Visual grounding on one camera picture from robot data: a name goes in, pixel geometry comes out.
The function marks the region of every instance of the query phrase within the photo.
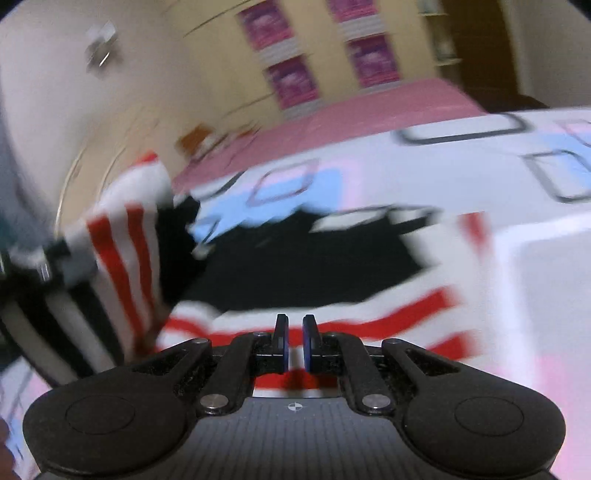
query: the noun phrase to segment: metal screw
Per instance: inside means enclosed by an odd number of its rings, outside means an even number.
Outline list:
[[[209,395],[203,396],[199,403],[204,408],[217,410],[219,408],[225,407],[228,404],[228,398],[227,396],[220,395],[219,393],[211,393]]]
[[[363,397],[361,401],[367,408],[371,408],[373,410],[377,410],[379,408],[385,408],[390,405],[390,399],[386,395],[382,395],[379,393],[372,393],[371,395],[366,395]]]

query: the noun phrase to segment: pink bed sheet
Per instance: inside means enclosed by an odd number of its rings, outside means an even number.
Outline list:
[[[335,103],[310,116],[240,138],[223,151],[189,164],[174,179],[173,188],[185,192],[255,165],[355,137],[485,114],[445,80],[419,80]]]

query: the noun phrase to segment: beige wall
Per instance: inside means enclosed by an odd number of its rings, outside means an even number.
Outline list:
[[[504,0],[521,92],[552,107],[591,104],[591,22],[567,0]]]
[[[249,121],[271,126],[282,115],[264,74],[264,66],[248,44],[236,14],[259,0],[161,0],[163,13],[184,36],[201,68],[223,124]],[[405,80],[436,76],[426,25],[414,0],[377,0]],[[281,5],[307,56],[326,102],[359,92],[343,37],[326,0],[282,0]]]
[[[137,104],[165,105],[195,122],[217,112],[180,36],[156,0],[25,0],[0,22],[0,77],[17,157],[55,209],[85,138]],[[86,31],[111,20],[123,63],[86,71]]]

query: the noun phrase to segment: wooden door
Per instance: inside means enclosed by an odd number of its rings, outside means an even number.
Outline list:
[[[486,106],[518,96],[511,41],[498,0],[442,0],[466,93]]]

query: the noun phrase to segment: framed picture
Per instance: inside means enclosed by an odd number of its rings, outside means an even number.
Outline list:
[[[237,14],[252,48],[263,48],[294,36],[289,22],[274,0],[266,0]]]
[[[327,0],[329,9],[337,21],[345,22],[356,18],[375,15],[374,0]]]
[[[384,35],[359,38],[347,43],[349,56],[363,88],[400,80],[394,55]]]
[[[319,98],[318,87],[304,62],[304,57],[282,61],[267,69],[282,109]]]

